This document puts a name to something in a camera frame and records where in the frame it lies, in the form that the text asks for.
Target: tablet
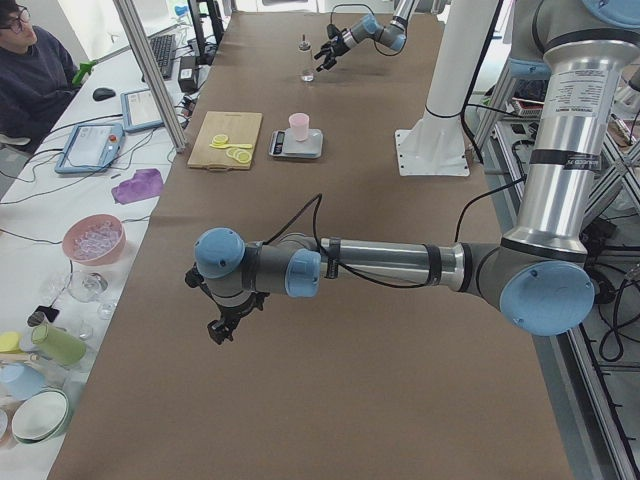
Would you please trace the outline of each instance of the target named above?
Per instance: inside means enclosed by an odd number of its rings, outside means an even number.
[[[151,90],[136,90],[120,95],[124,131],[139,132],[161,126],[164,122]]]
[[[58,158],[57,173],[98,172],[108,167],[118,154],[124,138],[119,123],[76,125]]]

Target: glass cup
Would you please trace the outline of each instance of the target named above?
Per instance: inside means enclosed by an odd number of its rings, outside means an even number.
[[[107,285],[107,281],[99,273],[73,272],[67,277],[69,295],[82,303],[98,300]]]

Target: green object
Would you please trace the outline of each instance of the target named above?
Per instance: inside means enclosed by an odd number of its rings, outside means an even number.
[[[75,74],[75,76],[73,77],[73,80],[71,81],[71,84],[76,87],[79,86],[82,83],[82,79],[86,74],[91,75],[91,70],[93,70],[93,67],[95,67],[97,63],[98,63],[97,60],[91,60],[90,62],[87,62],[87,63],[81,63],[80,68],[78,69],[78,72]]]
[[[49,323],[42,323],[31,332],[31,341],[60,365],[78,363],[87,351],[85,343]]]

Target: brown table surface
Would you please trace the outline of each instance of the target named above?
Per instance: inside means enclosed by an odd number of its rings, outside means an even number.
[[[208,338],[217,309],[184,284],[205,230],[266,239],[322,192],[321,236],[448,245],[487,189],[479,166],[397,172],[393,134],[422,115],[435,19],[416,16],[397,57],[368,42],[303,84],[298,39],[317,47],[328,19],[233,15],[187,136],[207,110],[262,112],[254,165],[210,173],[176,157],[49,478],[571,478],[530,336],[475,297],[323,281],[313,299],[269,297],[233,343]],[[317,161],[267,155],[295,111],[324,132]],[[474,205],[462,239],[499,236],[491,201]]]

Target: computer keyboard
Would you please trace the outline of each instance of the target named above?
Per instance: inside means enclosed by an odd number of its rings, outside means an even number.
[[[151,51],[156,57],[162,78],[171,78],[176,52],[176,36],[173,34],[158,35],[149,40]]]

